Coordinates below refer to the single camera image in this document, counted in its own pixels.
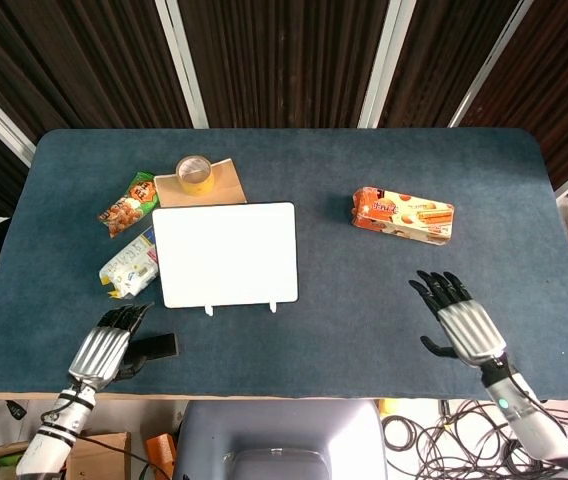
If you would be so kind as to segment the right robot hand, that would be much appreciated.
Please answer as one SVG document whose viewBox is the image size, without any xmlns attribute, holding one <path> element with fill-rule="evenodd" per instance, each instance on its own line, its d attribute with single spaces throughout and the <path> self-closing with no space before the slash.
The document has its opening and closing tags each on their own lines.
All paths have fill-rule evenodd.
<svg viewBox="0 0 568 480">
<path fill-rule="evenodd" d="M 474 368 L 501 362 L 506 341 L 463 282 L 448 271 L 440 274 L 418 270 L 417 275 L 420 281 L 410 280 L 409 285 L 422 298 L 450 343 L 440 346 L 423 335 L 422 345 L 437 357 L 459 359 Z"/>
</svg>

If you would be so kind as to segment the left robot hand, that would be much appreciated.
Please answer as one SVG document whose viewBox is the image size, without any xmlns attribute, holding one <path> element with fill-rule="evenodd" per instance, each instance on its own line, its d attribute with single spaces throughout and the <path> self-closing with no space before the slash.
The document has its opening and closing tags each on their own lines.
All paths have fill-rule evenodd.
<svg viewBox="0 0 568 480">
<path fill-rule="evenodd" d="M 120 380 L 133 378 L 149 360 L 138 353 L 131 362 L 124 361 L 131 338 L 144 319 L 150 304 L 124 305 L 106 312 L 90 330 L 76 353 L 69 375 L 79 387 L 95 392 Z"/>
</svg>

